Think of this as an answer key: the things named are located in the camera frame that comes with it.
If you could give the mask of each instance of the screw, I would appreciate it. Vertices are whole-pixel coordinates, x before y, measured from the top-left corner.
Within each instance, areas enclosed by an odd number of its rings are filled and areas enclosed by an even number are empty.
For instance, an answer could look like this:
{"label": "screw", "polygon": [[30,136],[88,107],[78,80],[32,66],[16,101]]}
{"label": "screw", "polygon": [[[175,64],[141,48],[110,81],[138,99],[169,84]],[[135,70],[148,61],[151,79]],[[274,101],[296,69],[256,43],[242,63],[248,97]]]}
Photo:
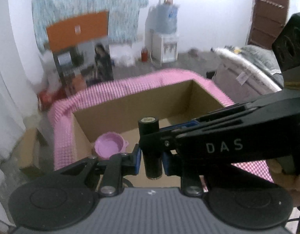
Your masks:
{"label": "screw", "polygon": [[100,191],[103,194],[113,194],[113,193],[115,193],[116,189],[115,189],[115,187],[112,187],[112,186],[104,186],[104,187],[101,187]]}
{"label": "screw", "polygon": [[202,188],[196,186],[187,187],[185,190],[188,196],[199,196],[202,194]]}

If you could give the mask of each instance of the human hand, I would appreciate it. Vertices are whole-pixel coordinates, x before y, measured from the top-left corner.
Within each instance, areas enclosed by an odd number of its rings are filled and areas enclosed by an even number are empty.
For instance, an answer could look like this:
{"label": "human hand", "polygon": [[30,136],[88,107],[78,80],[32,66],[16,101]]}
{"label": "human hand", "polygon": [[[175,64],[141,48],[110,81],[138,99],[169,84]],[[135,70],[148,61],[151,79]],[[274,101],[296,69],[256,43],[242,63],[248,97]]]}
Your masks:
{"label": "human hand", "polygon": [[293,198],[294,207],[300,206],[300,175],[287,175],[282,171],[280,163],[276,159],[266,160],[269,173],[273,181],[288,190]]}

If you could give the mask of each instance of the red object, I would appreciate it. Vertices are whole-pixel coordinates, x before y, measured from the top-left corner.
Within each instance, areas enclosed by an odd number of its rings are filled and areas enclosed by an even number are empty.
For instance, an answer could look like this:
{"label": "red object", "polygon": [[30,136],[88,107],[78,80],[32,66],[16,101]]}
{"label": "red object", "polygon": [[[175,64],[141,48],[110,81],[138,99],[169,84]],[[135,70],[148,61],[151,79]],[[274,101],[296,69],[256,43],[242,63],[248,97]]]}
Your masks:
{"label": "red object", "polygon": [[148,61],[148,50],[147,49],[143,49],[141,51],[141,61],[142,62],[147,62]]}
{"label": "red object", "polygon": [[67,97],[65,90],[63,87],[61,87],[57,92],[55,93],[48,93],[47,90],[41,91],[38,95],[38,105],[40,111],[46,111],[48,110],[51,105],[60,99],[64,99]]}

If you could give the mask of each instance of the bed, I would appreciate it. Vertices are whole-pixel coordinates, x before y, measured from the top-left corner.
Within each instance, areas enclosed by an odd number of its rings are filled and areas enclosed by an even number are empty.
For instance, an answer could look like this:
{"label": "bed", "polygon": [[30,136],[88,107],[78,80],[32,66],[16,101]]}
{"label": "bed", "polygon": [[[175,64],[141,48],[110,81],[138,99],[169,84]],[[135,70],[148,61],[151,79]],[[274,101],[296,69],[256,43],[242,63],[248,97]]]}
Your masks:
{"label": "bed", "polygon": [[213,82],[235,103],[283,89],[283,77],[273,51],[247,45],[213,50],[222,62]]}

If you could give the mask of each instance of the black circular pad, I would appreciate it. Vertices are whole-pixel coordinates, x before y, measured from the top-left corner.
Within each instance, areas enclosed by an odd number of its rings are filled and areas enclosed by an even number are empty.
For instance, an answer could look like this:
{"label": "black circular pad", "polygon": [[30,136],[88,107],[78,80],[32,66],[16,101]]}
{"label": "black circular pad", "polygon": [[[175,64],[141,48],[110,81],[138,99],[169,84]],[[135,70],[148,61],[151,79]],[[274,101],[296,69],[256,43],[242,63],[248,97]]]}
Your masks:
{"label": "black circular pad", "polygon": [[58,188],[41,188],[31,195],[31,203],[41,209],[61,206],[67,200],[67,193]]}
{"label": "black circular pad", "polygon": [[77,176],[58,175],[42,180],[37,179],[12,193],[9,209],[17,226],[58,230],[77,223],[92,210],[93,192]]}
{"label": "black circular pad", "polygon": [[208,193],[211,211],[223,222],[247,230],[268,229],[287,221],[292,201],[283,188],[224,189]]}

